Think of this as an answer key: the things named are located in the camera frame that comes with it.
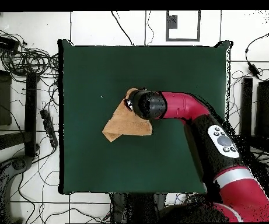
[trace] cable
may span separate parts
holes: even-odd
[[[67,210],[67,211],[64,211],[64,212],[61,212],[61,213],[54,213],[54,214],[49,215],[49,217],[47,217],[47,219],[44,221],[44,224],[46,224],[46,222],[48,221],[48,219],[49,219],[50,217],[52,217],[52,216],[56,216],[56,215],[62,215],[62,214],[64,214],[64,213],[67,213],[67,212],[72,211],[72,210],[73,210],[73,211],[77,211],[77,212],[79,212],[80,214],[82,214],[82,215],[84,215],[84,216],[87,216],[87,217],[92,218],[91,220],[95,220],[96,222],[99,222],[99,223],[104,223],[104,222],[102,222],[101,218],[99,218],[99,217],[94,217],[94,216],[85,214],[85,213],[81,212],[80,210],[78,210],[78,209],[76,209],[76,208],[71,208],[71,209],[69,209],[69,210]]]
[[[269,69],[261,69],[261,68],[259,68],[258,70],[260,70],[260,76],[263,76],[264,75],[264,71],[268,71],[269,72]],[[238,77],[235,77],[234,76],[234,74],[236,74],[236,73],[238,73],[238,72],[240,72],[242,75],[241,76],[238,76]],[[238,108],[238,106],[237,106],[237,104],[235,103],[235,94],[234,94],[234,87],[235,87],[235,85],[238,83],[238,82],[240,82],[243,78],[246,78],[246,77],[254,77],[254,75],[251,75],[251,72],[249,72],[249,73],[247,73],[247,74],[245,74],[244,75],[244,73],[242,72],[242,71],[235,71],[233,74],[232,74],[232,79],[235,79],[236,81],[234,82],[234,83],[232,83],[231,85],[230,85],[230,87],[232,87],[232,95],[233,95],[233,102],[231,102],[233,105],[232,105],[232,107],[228,110],[228,112],[230,112],[233,108],[234,108],[234,106],[236,106],[236,111],[234,111],[234,112],[232,112],[231,114],[226,114],[226,116],[227,116],[227,118],[226,118],[226,121],[229,121],[229,117],[231,116],[231,115],[233,115],[234,113],[238,113],[238,115],[239,115],[239,118],[240,118],[240,114],[239,114],[239,110],[241,109],[241,108]],[[234,130],[237,128],[237,126],[239,125],[239,123],[240,123],[240,121],[237,123],[237,125],[234,127]]]
[[[151,27],[150,27],[150,25],[149,25],[149,19],[150,19],[150,15],[151,15],[151,10],[150,10],[149,17],[148,17],[148,22],[147,22],[148,27],[151,29]],[[150,43],[152,43],[152,42],[153,42],[153,39],[154,39],[154,36],[155,36],[153,29],[151,29],[151,31],[152,31],[152,33],[153,33],[153,37],[152,37],[151,42],[149,42],[149,43],[147,44],[147,46],[148,46]]]
[[[35,72],[40,77],[48,77],[52,74],[52,78],[57,77],[58,73],[58,54],[50,56],[47,51],[38,48],[26,48],[27,43],[23,37],[18,34],[8,34],[0,30],[0,36],[6,36],[9,39],[18,42],[18,50],[8,52],[0,49],[0,60],[6,71],[10,72],[13,80],[25,83],[26,80],[18,80],[15,76],[25,77],[28,72]]]
[[[128,34],[124,31],[124,29],[121,27],[120,22],[118,22],[118,19],[116,18],[116,16],[114,15],[114,13],[111,11],[111,14],[113,15],[113,17],[115,18],[115,20],[118,23],[118,26],[120,27],[120,29],[124,32],[124,34],[127,36],[127,38],[129,39],[130,43],[132,46],[134,46],[134,43],[132,43],[131,39],[129,38]]]
[[[26,198],[25,196],[23,196],[22,193],[21,193],[21,191],[20,191],[20,186],[21,186],[21,184],[22,184],[23,178],[24,178],[24,173],[22,173],[22,178],[21,178],[21,181],[20,181],[20,183],[19,183],[19,185],[18,185],[18,192],[19,192],[20,196],[21,196],[24,200],[29,201],[29,202],[34,206],[34,208],[33,208],[33,212],[29,215],[28,219],[27,219],[26,222],[25,222],[25,224],[27,224],[27,222],[29,221],[30,217],[34,214],[34,210],[35,210],[36,206],[35,206],[35,204],[34,204],[33,202],[31,202],[31,200],[29,200],[28,198]]]
[[[21,148],[21,149],[19,149],[18,151],[16,151],[15,153],[14,153],[14,155],[12,156],[12,158],[14,158],[14,156],[19,152],[19,151],[21,151],[22,149],[24,149],[25,147],[23,147],[23,148]]]
[[[42,187],[42,202],[44,202],[43,201],[43,191],[44,191],[44,186],[45,186],[45,184],[47,184],[47,185],[49,185],[48,183],[46,183],[46,180],[48,179],[48,177],[49,177],[49,175],[51,175],[52,173],[55,173],[55,172],[60,172],[60,171],[51,171],[48,175],[47,175],[47,177],[45,178],[45,180],[43,180],[42,179],[42,177],[41,177],[41,175],[40,175],[40,177],[41,177],[41,179],[43,180],[43,187]],[[42,217],[40,217],[41,218],[41,221],[42,221],[42,223],[44,223],[44,203],[42,203],[41,204],[41,206],[43,207],[43,209],[42,209]]]
[[[255,40],[253,40],[252,42],[249,43],[249,45],[248,45],[247,48],[245,49],[245,59],[246,59],[247,63],[250,64],[249,60],[247,59],[247,53],[249,52],[249,47],[250,47],[250,45],[253,44],[256,40],[259,40],[259,39],[261,39],[261,38],[268,37],[268,36],[269,36],[269,33],[267,33],[267,34],[265,34],[265,35],[263,35],[263,36],[261,36],[261,37],[259,37],[259,38],[256,38]]]

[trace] power adapter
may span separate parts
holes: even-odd
[[[16,40],[0,36],[0,49],[5,51],[17,52],[18,46],[19,43]]]
[[[257,78],[259,79],[258,75],[260,74],[260,71],[258,71],[257,67],[254,64],[251,64],[250,62],[247,62],[249,65],[249,71]]]

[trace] towel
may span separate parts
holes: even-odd
[[[128,90],[126,98],[134,90],[136,88]],[[110,142],[113,142],[121,135],[152,135],[152,126],[149,120],[143,120],[133,111],[129,111],[123,99],[114,111],[112,118],[105,125],[102,133]]]

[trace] green table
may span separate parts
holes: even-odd
[[[123,135],[112,143],[102,129],[129,88],[197,94],[223,117],[230,42],[216,47],[58,44],[64,61],[59,192],[203,193],[180,121],[155,120],[153,135]]]

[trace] circular button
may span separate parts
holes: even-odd
[[[230,147],[232,145],[232,140],[227,136],[220,136],[217,138],[217,143],[219,143],[221,146]]]

